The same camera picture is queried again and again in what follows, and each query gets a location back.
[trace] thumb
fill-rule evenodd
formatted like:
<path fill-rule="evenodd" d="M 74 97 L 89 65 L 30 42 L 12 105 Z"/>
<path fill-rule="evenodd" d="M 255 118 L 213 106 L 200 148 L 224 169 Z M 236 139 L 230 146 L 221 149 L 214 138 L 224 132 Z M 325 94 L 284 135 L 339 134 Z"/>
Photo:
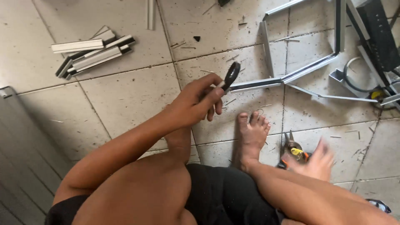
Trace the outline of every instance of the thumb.
<path fill-rule="evenodd" d="M 289 155 L 288 153 L 285 153 L 282 156 L 282 160 L 285 161 L 288 164 L 288 167 L 290 167 L 291 169 L 295 169 L 300 166 L 298 161 L 295 158 L 293 158 L 291 155 Z"/>
<path fill-rule="evenodd" d="M 208 93 L 199 104 L 195 107 L 200 112 L 207 112 L 211 107 L 217 103 L 224 95 L 224 90 L 220 87 L 214 88 L 210 93 Z"/>

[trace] tile floor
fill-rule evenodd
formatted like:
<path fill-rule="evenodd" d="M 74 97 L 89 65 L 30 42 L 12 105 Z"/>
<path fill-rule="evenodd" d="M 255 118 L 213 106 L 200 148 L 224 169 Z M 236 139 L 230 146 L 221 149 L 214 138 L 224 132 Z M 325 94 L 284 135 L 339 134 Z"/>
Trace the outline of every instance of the tile floor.
<path fill-rule="evenodd" d="M 181 88 L 206 74 L 200 69 L 223 76 L 230 65 L 227 60 L 239 55 L 236 60 L 245 70 L 237 82 L 268 78 L 258 23 L 263 12 L 288 1 L 232 1 L 202 15 L 214 1 L 158 0 L 154 31 L 145 29 L 144 0 L 1 1 L 0 41 L 5 44 L 0 52 L 0 86 L 14 87 L 43 129 L 71 160 L 78 161 L 159 112 Z M 391 19 L 399 1 L 382 2 Z M 332 2 L 312 0 L 274 16 L 268 25 L 271 40 L 289 35 L 300 41 L 271 43 L 277 76 L 332 52 L 333 11 Z M 239 22 L 248 24 L 238 26 Z M 399 23 L 393 29 L 396 39 Z M 53 54 L 50 45 L 87 39 L 103 25 L 119 35 L 133 35 L 134 51 L 70 81 L 55 78 L 63 58 Z M 201 36 L 200 42 L 193 36 Z M 196 49 L 169 47 L 181 41 Z M 348 26 L 345 53 L 294 84 L 321 94 L 348 95 L 328 75 L 359 55 L 356 41 Z M 365 65 L 361 62 L 358 67 L 361 71 Z M 365 87 L 373 86 L 361 74 L 365 73 L 351 76 Z M 228 94 L 223 101 L 235 98 L 223 116 L 193 127 L 191 162 L 228 166 L 237 139 L 236 114 L 271 104 L 262 107 L 272 124 L 268 145 L 261 151 L 263 163 L 276 165 L 282 132 L 293 130 L 295 139 L 309 151 L 324 136 L 336 152 L 331 182 L 366 198 L 381 199 L 392 208 L 392 215 L 400 216 L 398 112 L 380 112 L 362 102 L 311 98 L 288 86 Z M 346 133 L 350 130 L 360 135 Z M 144 156 L 166 148 L 162 139 Z"/>

